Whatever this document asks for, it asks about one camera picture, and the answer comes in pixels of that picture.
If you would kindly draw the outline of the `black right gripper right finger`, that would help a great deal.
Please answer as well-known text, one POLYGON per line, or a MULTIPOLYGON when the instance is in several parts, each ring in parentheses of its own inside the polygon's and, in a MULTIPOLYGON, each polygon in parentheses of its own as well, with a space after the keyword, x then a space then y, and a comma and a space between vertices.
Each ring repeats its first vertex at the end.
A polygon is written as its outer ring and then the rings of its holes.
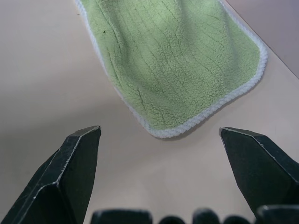
POLYGON ((266 135, 221 127, 237 186, 257 224, 299 222, 299 164, 266 135))

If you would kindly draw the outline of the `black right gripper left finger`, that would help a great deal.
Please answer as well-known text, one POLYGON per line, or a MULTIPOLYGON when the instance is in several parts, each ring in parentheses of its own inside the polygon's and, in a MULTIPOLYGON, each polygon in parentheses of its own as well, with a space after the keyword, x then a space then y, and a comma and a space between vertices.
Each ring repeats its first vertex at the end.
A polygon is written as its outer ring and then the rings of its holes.
POLYGON ((81 224, 91 198, 100 126, 69 135, 34 173, 3 224, 81 224))

